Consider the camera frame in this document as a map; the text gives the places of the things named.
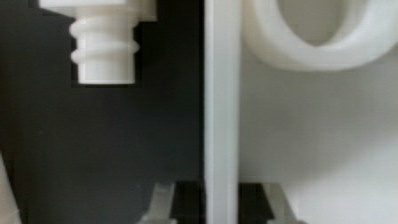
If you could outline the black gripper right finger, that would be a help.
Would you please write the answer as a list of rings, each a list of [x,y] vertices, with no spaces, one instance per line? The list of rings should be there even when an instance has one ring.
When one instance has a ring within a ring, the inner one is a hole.
[[[239,184],[237,224],[303,224],[276,183]]]

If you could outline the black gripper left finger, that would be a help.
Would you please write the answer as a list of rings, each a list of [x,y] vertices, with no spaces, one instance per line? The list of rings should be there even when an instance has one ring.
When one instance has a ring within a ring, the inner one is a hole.
[[[204,187],[195,181],[156,183],[138,224],[205,224]]]

